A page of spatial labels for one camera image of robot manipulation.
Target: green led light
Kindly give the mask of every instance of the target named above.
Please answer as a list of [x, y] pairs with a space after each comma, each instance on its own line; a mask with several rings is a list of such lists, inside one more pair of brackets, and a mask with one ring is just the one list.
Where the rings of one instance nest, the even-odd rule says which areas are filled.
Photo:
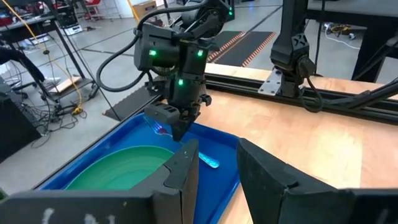
[[198, 51], [198, 57], [202, 57], [203, 56], [203, 50], [199, 50]]
[[150, 56], [155, 56], [156, 55], [156, 51], [155, 50], [149, 50], [149, 55]]

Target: black metal frame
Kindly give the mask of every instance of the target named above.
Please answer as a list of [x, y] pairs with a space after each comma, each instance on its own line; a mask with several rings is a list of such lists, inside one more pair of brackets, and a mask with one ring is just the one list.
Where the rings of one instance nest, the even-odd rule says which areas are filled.
[[[364, 32], [361, 49], [358, 53], [358, 59], [356, 61], [353, 76], [351, 78], [352, 80], [354, 80], [354, 77], [356, 77], [358, 73], [360, 73], [361, 70], [364, 68], [364, 66], [366, 66], [368, 60], [373, 55], [375, 55], [375, 53], [382, 46], [385, 45], [387, 40], [394, 36], [396, 30], [398, 29], [398, 17], [389, 16], [376, 16], [333, 11], [321, 12], [321, 10], [308, 9], [307, 19], [367, 27], [366, 31]], [[356, 80], [375, 83], [379, 76], [383, 61], [384, 59], [375, 64], [361, 78]]]

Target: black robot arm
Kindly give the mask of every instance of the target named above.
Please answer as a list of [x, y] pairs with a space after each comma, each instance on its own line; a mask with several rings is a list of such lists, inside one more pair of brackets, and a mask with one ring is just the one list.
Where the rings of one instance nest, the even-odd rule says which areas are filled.
[[314, 73], [310, 46], [304, 34], [308, 0], [284, 0], [280, 34], [271, 49], [275, 65], [271, 76], [260, 87], [264, 95], [296, 97], [305, 78]]
[[205, 67], [209, 50], [218, 48], [211, 39], [225, 23], [229, 6], [220, 0], [190, 1], [186, 6], [204, 4], [201, 8], [183, 12], [170, 27], [143, 24], [137, 42], [134, 64], [138, 70], [152, 70], [161, 79], [146, 83], [153, 95], [163, 95], [166, 103], [147, 106], [145, 115], [172, 129], [174, 141], [180, 141], [190, 125], [200, 115], [200, 105], [211, 104], [205, 91]]

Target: black cable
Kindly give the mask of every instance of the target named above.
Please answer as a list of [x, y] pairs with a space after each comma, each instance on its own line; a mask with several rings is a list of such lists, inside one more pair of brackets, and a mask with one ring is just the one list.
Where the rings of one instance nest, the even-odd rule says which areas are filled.
[[[379, 63], [383, 58], [387, 57], [387, 55], [389, 55], [393, 50], [395, 50], [395, 48], [398, 46], [398, 40], [392, 45], [390, 46], [385, 52], [384, 54], [380, 55], [377, 59], [375, 59], [370, 65], [366, 66], [366, 68], [362, 69], [361, 72], [356, 75], [353, 80], [357, 80], [359, 78], [361, 78], [363, 75], [365, 75], [366, 72], [368, 72], [371, 68], [373, 68], [373, 66], [375, 66], [377, 63]], [[369, 63], [371, 61], [371, 59], [380, 51], [380, 49], [368, 60]]]
[[310, 79], [310, 78], [307, 78], [307, 81], [308, 81], [308, 84], [310, 85], [310, 88], [314, 91], [314, 93], [315, 93], [316, 96], [317, 96], [317, 98], [315, 99], [315, 101], [316, 101], [316, 100], [318, 101], [318, 106], [313, 108], [313, 107], [311, 107], [311, 106], [305, 104], [305, 102], [304, 102], [304, 97], [303, 97], [303, 94], [304, 94], [304, 92], [305, 92], [305, 87], [303, 87], [301, 90], [299, 90], [301, 104], [302, 104], [303, 107], [304, 107], [307, 111], [309, 111], [309, 112], [312, 112], [312, 113], [320, 112], [320, 111], [323, 109], [323, 106], [324, 106], [324, 104], [325, 104], [324, 101], [323, 101], [323, 98], [322, 98], [321, 94], [319, 93], [319, 91], [315, 88], [315, 86], [314, 86], [313, 83], [311, 82], [311, 79]]
[[321, 18], [320, 18], [320, 21], [319, 21], [318, 37], [317, 37], [317, 52], [315, 53], [315, 70], [314, 70], [314, 74], [317, 74], [317, 69], [318, 69], [318, 57], [319, 57], [319, 48], [320, 48], [320, 42], [321, 42], [323, 18], [324, 18], [324, 15], [325, 15], [325, 4], [326, 4], [326, 1], [322, 0]]
[[123, 49], [117, 51], [116, 53], [112, 54], [108, 59], [106, 59], [98, 68], [97, 72], [96, 72], [96, 80], [98, 83], [98, 86], [100, 86], [101, 88], [103, 88], [106, 91], [110, 91], [110, 92], [121, 92], [121, 91], [126, 91], [130, 88], [132, 88], [134, 85], [137, 85], [137, 83], [139, 83], [139, 79], [141, 79], [141, 75], [138, 76], [137, 79], [135, 79], [132, 83], [123, 86], [123, 87], [119, 87], [119, 88], [111, 88], [106, 86], [102, 81], [101, 81], [101, 73], [104, 69], [105, 66], [107, 66], [107, 64], [109, 64], [113, 59], [115, 59], [116, 57], [120, 56], [121, 54], [125, 53], [127, 50], [129, 50], [132, 46], [134, 46], [134, 44], [136, 44], [136, 42], [138, 41], [138, 38], [141, 34], [142, 31], [142, 26], [144, 25], [145, 21], [148, 20], [149, 18], [151, 18], [152, 16], [157, 16], [159, 14], [164, 14], [164, 13], [173, 13], [173, 12], [186, 12], [186, 11], [192, 11], [192, 10], [196, 10], [201, 8], [202, 6], [205, 6], [208, 3], [209, 0], [204, 0], [203, 2], [196, 4], [194, 6], [184, 6], [184, 7], [176, 7], [176, 8], [167, 8], [167, 9], [158, 9], [155, 10], [153, 12], [150, 12], [148, 14], [146, 14], [139, 22], [137, 25], [137, 32], [136, 32], [136, 36], [133, 38], [133, 40], [127, 44], [127, 46], [123, 47]]
[[[322, 25], [323, 25], [323, 16], [325, 13], [325, 0], [322, 0], [322, 8], [321, 8], [321, 19], [319, 22], [319, 28], [318, 28], [318, 37], [317, 37], [317, 52], [315, 54], [315, 69], [314, 69], [314, 75], [317, 76], [317, 67], [318, 67], [318, 56], [319, 56], [319, 49], [320, 49], [320, 39], [321, 39], [321, 32], [322, 32]], [[324, 101], [323, 98], [321, 96], [321, 94], [319, 93], [319, 91], [317, 90], [317, 88], [315, 88], [315, 86], [313, 85], [313, 83], [311, 82], [310, 77], [306, 77], [308, 84], [310, 85], [310, 88], [314, 91], [314, 93], [316, 94], [316, 98], [315, 101], [318, 101], [318, 106], [317, 107], [311, 107], [309, 105], [305, 104], [304, 101], [304, 91], [305, 91], [305, 87], [303, 87], [301, 90], [299, 90], [299, 97], [300, 97], [300, 101], [302, 106], [309, 112], [312, 113], [317, 113], [320, 112], [323, 109], [324, 106]]]

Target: blue plastic utensil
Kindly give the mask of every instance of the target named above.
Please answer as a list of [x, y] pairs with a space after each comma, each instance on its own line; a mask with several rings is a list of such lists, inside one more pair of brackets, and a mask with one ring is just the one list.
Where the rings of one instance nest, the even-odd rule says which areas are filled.
[[[146, 123], [149, 125], [149, 127], [152, 130], [154, 130], [154, 132], [156, 134], [167, 135], [167, 136], [170, 136], [171, 138], [173, 138], [173, 136], [171, 134], [169, 134], [167, 132], [167, 130], [164, 127], [162, 127], [162, 125], [160, 125], [157, 121], [155, 121], [153, 119], [148, 119], [147, 117], [144, 117], [144, 119], [145, 119]], [[207, 156], [201, 152], [199, 152], [199, 158], [213, 169], [216, 169], [220, 166], [219, 161], [217, 161], [216, 159], [213, 159], [210, 156]]]

